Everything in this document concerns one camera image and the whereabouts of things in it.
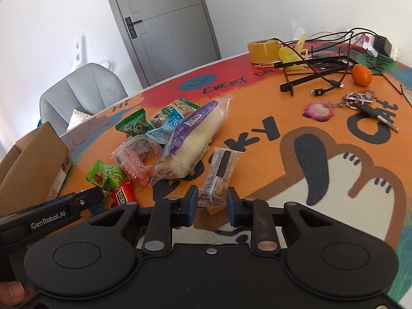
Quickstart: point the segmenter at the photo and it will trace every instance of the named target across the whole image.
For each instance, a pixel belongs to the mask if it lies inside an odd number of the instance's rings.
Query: gray door
[[[117,0],[150,85],[218,59],[201,0]]]

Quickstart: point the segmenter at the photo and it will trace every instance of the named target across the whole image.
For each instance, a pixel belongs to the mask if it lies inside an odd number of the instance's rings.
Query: keychain
[[[359,109],[356,104],[372,103],[373,99],[377,99],[376,94],[371,90],[363,90],[362,92],[352,92],[346,94],[340,103],[331,103],[331,102],[312,102],[308,104],[304,113],[307,117],[313,118],[318,122],[326,122],[333,115],[333,108],[349,107],[351,109]]]

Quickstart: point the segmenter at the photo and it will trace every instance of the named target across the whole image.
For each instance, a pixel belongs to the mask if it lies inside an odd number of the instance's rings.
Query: door frame
[[[218,41],[216,39],[216,35],[215,35],[215,30],[213,28],[212,25],[212,21],[209,15],[209,11],[207,9],[207,5],[206,5],[206,0],[200,0],[203,6],[203,10],[205,12],[206,15],[206,20],[209,26],[209,30],[212,36],[212,41],[213,41],[213,46],[215,47],[215,51],[216,51],[216,55],[218,57],[218,59],[222,59],[222,56],[220,55],[220,50],[219,50],[219,45],[218,45]],[[132,65],[137,73],[137,76],[142,84],[143,88],[149,87],[149,82],[146,78],[145,72],[143,71],[142,65],[140,64],[139,58],[137,56],[136,50],[133,46],[133,43],[131,41],[130,38],[130,34],[129,31],[126,27],[126,24],[123,20],[123,16],[122,13],[120,12],[120,8],[119,5],[117,3],[117,0],[109,0],[109,4],[110,7],[112,9],[113,15],[115,17],[115,21],[117,24],[117,27],[119,28],[120,31],[120,35],[122,36],[124,45],[126,47],[127,53],[130,57],[130,60],[132,62]]]

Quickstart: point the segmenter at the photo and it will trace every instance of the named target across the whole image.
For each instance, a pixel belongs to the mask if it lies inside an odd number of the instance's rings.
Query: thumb
[[[15,306],[23,300],[24,288],[19,281],[0,282],[0,301],[5,306]]]

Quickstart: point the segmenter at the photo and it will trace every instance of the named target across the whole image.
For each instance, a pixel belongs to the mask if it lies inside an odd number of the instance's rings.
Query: pink keychain pendant
[[[331,103],[312,102],[305,107],[304,113],[318,122],[326,122],[334,115],[333,107]]]

